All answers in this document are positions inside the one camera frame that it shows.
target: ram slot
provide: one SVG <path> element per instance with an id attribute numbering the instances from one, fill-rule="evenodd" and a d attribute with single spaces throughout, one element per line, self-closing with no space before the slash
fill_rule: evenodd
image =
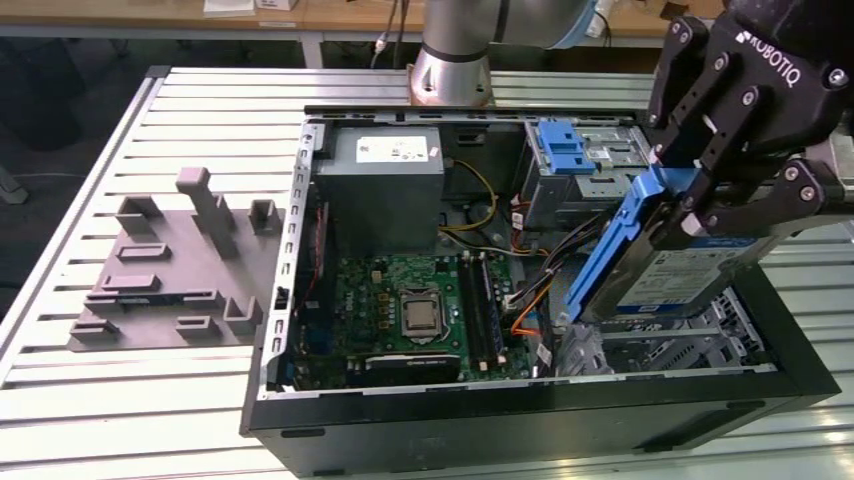
<path id="1" fill-rule="evenodd" d="M 486 371 L 503 360 L 498 305 L 492 297 L 486 260 L 478 257 L 463 258 L 458 262 L 458 277 L 468 339 L 468 359 L 472 368 Z"/>

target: robotiq logo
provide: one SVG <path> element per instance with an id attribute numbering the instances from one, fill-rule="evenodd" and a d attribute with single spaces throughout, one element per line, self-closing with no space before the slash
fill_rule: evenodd
<path id="1" fill-rule="evenodd" d="M 794 88 L 795 84 L 800 80 L 800 70 L 795 68 L 791 60 L 786 58 L 783 53 L 776 50 L 771 45 L 764 43 L 756 37 L 754 37 L 752 33 L 742 32 L 736 35 L 735 40 L 738 43 L 747 42 L 752 48 L 756 49 L 756 52 L 762 55 L 771 67 L 776 69 L 776 73 L 783 77 L 786 83 L 788 84 L 788 88 Z"/>

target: gray power supply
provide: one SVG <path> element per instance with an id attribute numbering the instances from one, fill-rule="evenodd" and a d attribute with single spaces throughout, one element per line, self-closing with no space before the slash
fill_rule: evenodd
<path id="1" fill-rule="evenodd" d="M 438 128 L 341 128 L 316 165 L 343 256 L 434 252 L 442 210 Z"/>

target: open computer tower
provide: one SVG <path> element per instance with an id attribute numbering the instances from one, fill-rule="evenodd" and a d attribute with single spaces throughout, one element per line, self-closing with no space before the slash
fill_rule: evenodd
<path id="1" fill-rule="evenodd" d="M 307 109 L 241 421 L 295 475 L 687 449 L 838 393 L 759 266 L 691 318 L 567 322 L 639 115 Z"/>

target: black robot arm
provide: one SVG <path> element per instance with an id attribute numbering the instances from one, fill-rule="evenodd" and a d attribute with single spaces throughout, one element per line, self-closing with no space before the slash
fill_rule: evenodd
<path id="1" fill-rule="evenodd" d="M 658 246 L 698 234 L 796 232 L 854 213 L 847 169 L 807 158 L 851 104 L 853 8 L 849 0 L 731 0 L 711 27 L 674 20 L 648 125 L 660 165 L 700 168 Z M 775 181 L 784 172 L 790 180 Z M 756 200 L 759 188 L 770 193 Z"/>

